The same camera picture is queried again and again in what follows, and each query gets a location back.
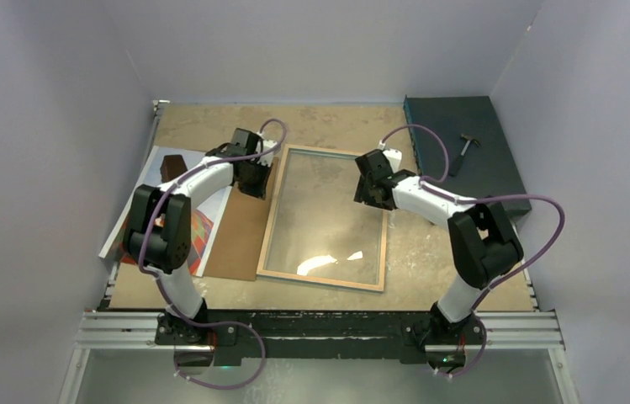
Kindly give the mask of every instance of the glass pane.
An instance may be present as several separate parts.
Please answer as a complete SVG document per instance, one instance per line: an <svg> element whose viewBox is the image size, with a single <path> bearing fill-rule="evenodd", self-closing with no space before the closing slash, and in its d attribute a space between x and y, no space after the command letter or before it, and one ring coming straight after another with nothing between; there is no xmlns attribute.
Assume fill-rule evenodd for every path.
<svg viewBox="0 0 630 404"><path fill-rule="evenodd" d="M353 201L355 156L290 149L265 269L377 284L383 211Z"/></svg>

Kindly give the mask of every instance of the gray wall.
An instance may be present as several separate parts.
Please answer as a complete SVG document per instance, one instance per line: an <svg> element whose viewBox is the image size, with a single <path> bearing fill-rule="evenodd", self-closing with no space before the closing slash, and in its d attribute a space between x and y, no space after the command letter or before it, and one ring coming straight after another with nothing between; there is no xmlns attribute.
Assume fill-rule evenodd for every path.
<svg viewBox="0 0 630 404"><path fill-rule="evenodd" d="M55 402L150 101L99 0L0 1L0 402Z"/></svg>
<svg viewBox="0 0 630 404"><path fill-rule="evenodd" d="M105 0L146 88L189 102L493 89L542 0Z"/></svg>
<svg viewBox="0 0 630 404"><path fill-rule="evenodd" d="M528 191L569 213L531 276L582 402L630 402L630 0L546 1L493 92ZM531 252L554 214L522 228Z"/></svg>

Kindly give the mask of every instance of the cardboard sheet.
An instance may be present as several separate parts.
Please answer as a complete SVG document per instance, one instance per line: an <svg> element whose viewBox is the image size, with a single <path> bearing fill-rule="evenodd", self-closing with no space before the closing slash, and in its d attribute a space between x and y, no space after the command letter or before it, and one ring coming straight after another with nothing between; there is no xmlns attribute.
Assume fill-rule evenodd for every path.
<svg viewBox="0 0 630 404"><path fill-rule="evenodd" d="M245 195L237 187L230 191L218 233L212 241L204 276L255 280L267 215L273 202L278 162L279 159L275 157L273 170L267 180L265 199Z"/></svg>

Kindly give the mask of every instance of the particle board surface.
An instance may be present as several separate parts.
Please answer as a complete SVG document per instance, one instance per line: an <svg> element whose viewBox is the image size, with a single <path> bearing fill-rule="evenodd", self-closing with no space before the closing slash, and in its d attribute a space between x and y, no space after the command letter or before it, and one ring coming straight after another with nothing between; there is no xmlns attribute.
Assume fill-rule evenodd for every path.
<svg viewBox="0 0 630 404"><path fill-rule="evenodd" d="M272 117L289 125L286 143L362 153L374 149L383 135L406 122L401 105L169 105L155 144L209 150L228 141L236 127L257 130ZM268 126L265 133L268 138L279 137L276 125ZM394 135L388 145L404 153L402 168L416 170L405 130ZM352 195L356 186L352 184ZM428 310L455 277L448 234L404 211L389 213L388 226L383 293L266 278L250 282L205 277L194 278L193 282L212 308ZM124 266L110 306L162 308L164 303L153 280L134 267ZM522 274L496 288L480 307L484 311L531 309Z"/></svg>

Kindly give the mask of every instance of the wooden picture frame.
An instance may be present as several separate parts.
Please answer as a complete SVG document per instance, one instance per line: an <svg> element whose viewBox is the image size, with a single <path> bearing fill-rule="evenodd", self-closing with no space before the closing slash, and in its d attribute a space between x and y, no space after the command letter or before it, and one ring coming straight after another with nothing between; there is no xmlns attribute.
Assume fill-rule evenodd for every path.
<svg viewBox="0 0 630 404"><path fill-rule="evenodd" d="M340 250L341 249L340 247L342 245L346 245L347 242L350 241L350 239L352 240L356 239L356 240L361 241L363 237L366 237L366 235L372 233L373 235L370 238L372 240L376 239L376 244L377 244L377 249L378 249L378 250L374 250L371 247L372 244L369 242L369 240L367 240L367 242L363 242L363 244L366 244L366 247L358 251L358 255L357 255L357 252L355 252L349 258L347 258L347 261L352 261L352 257L357 256L357 258L354 258L353 260L359 260L360 258L363 258L362 255L365 255L364 257L365 261L357 261L356 263L347 263L343 259L343 257L345 257L346 255L341 255L341 251L339 251L340 254L338 255L340 258L334 259L331 255L328 255L327 257L330 259L330 261L325 262L324 264L315 266L315 269L321 272L323 270L322 268L320 268L321 266L332 264L332 263L335 263L335 264L342 263L342 266L340 266L339 268L342 268L344 266L348 266L348 267L363 266L365 268L364 270L371 272L372 274L376 276L375 282L367 283L367 282L359 282L356 280L346 280L346 279L339 280L339 279L327 278L327 277L321 277L321 276L312 276L312 275L307 274L309 270L307 270L307 272L303 272L302 274L300 274L299 273L300 267L302 267L305 264L305 262L302 262L298 266L298 270L297 270L298 273L282 272L282 271L273 270L273 268L267 267L268 259L270 258L269 255L271 254L271 241L273 240L273 236L280 238L281 236L279 234L283 232L283 231L279 231L277 228L278 212L281 210L281 208L283 208L281 206L281 203L283 202L282 201L283 192L285 193L289 192L290 194L293 194L293 193L302 194L302 193L307 193L307 192L315 193L315 190L313 190L313 188L314 189L318 189L318 187L321 188L320 184L318 184L317 182L318 182L318 179L322 178L322 176L317 177L319 175L317 170L312 169L312 170L303 171L302 169L300 169L300 173L297 177L297 181L290 182L290 184L294 183L294 189L296 189L296 191L286 191L284 189L285 184L288 183L287 178L288 178L289 163L294 162L295 157L293 156L299 156L299 155L310 156L310 157L325 157L325 158L333 158L333 159L340 159L340 160L341 159L351 160L351 163L352 163L352 165L349 166L348 163L344 163L344 164L342 164L341 162L335 163L335 160L332 160L331 161L332 167L328 167L328 168L330 168L329 171L332 171L332 169L334 169L336 173L334 174L334 177L328 177L328 178L335 178L335 180L333 181L337 181L336 184L331 186L331 189L329 189L330 191L329 194L327 195L317 194L316 196L313 196L313 198L310 198L308 195L307 198L304 198L305 201L303 203L318 205L318 208L329 206L329 205L323 205L323 204L337 203L338 204L337 207L335 208L329 207L329 209L334 210L334 211L339 211L339 210L353 211L354 212L353 216L347 216L347 217L353 217L354 223L357 226L367 227L367 229L365 229L364 231L357 232L360 229L356 228L355 226L347 227L347 224L342 224L339 228L339 232L336 233L336 236L340 237L339 239L336 239L334 241L329 241L329 242L322 242L322 243L329 244L330 247L333 247L336 250ZM353 201L354 191L357 187L356 175L358 175L358 170L354 162L354 158L360 155L361 153L324 149L320 147L294 146L294 145L284 146L283 157L280 163L280 167L278 169L278 176L276 178L275 187L273 191L273 202L272 202L272 205L270 206L270 212L267 217L265 234L262 239L260 258L257 264L257 275L267 276L267 277L272 277L272 278L279 278L279 279L298 280L298 281L316 283L316 284L329 284L329 285L341 286L341 287L356 289L356 290L371 290L371 291L377 291L377 292L384 291L384 278L386 275L386 270L385 270L386 233L387 233L387 227L388 227L388 222L387 222L388 215L387 215L386 210L377 210L376 208L373 208L373 207L356 204ZM315 164L315 162L318 162L318 160L310 160L310 163L313 165ZM341 167L344 167L347 170L346 172L343 173L344 177L353 177L351 180L351 183L350 183L349 178L337 177L337 175L340 173L337 171L337 169L341 170ZM307 221L309 216L312 216L312 215L315 215L315 216L326 215L325 212L315 213L315 210L319 211L318 208L315 208L314 210L307 210L308 206L302 206L299 203L294 206L296 207L289 208L288 211L290 211L290 213L292 213L291 211L297 211L298 213L296 213L296 215L300 217L300 222L302 220ZM303 210L311 214L300 213ZM283 219L282 217L280 218L280 220L283 223L286 223L286 224L289 223L287 219ZM311 229L316 228L317 231L325 231L325 232L329 231L332 228L332 226L326 226L326 229L328 230L321 230L321 228L323 227L320 227L319 223L320 223L319 221L316 221L314 225L310 225L310 228ZM375 229L377 225L379 225L380 227L380 229L378 230ZM287 235L287 237L285 237L285 241L284 241L285 243L289 241L293 241L293 243L297 244L296 247L304 246L304 249L310 248L311 243L308 243L308 242L310 242L311 240L299 240L299 239L294 240L292 237L290 237L290 234L291 232L295 232L295 233L303 232L305 233L306 237L300 237L300 238L307 238L309 236L312 236L314 232L301 231L299 228L292 227L292 226L290 227L290 229L294 229L294 230L285 231L285 234ZM284 255L287 255L287 256L290 255L292 250L297 250L297 248L289 248L289 247L276 247L276 249L277 248L284 249L286 251ZM313 257L312 259L322 258L322 257L324 256L317 256L317 257ZM372 265L371 262L375 258L376 258L376 263ZM334 269L334 267L332 267L331 265L328 268L329 269L327 270L330 270L330 271ZM353 271L349 271L349 272L347 271L348 269L344 271L345 275L342 275L342 276L344 277L356 276L356 275L352 275Z"/></svg>

